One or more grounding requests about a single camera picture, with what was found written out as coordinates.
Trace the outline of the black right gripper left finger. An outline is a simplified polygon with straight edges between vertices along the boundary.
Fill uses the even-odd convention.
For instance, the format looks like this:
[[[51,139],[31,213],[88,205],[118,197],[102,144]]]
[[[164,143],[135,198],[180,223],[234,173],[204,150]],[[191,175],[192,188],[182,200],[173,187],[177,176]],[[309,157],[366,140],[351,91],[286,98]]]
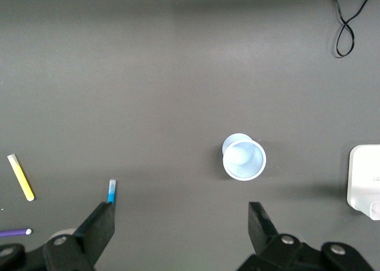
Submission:
[[[115,232],[115,209],[102,202],[72,233],[26,252],[21,244],[1,246],[1,270],[94,270]]]

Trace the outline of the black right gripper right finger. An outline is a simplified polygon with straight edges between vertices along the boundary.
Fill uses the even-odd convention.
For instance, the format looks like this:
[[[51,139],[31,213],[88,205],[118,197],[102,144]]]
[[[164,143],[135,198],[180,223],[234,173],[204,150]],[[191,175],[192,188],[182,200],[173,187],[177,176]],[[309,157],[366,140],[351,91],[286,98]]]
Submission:
[[[239,270],[372,270],[352,246],[326,242],[316,250],[290,234],[279,233],[262,204],[250,202],[248,234],[255,253]]]

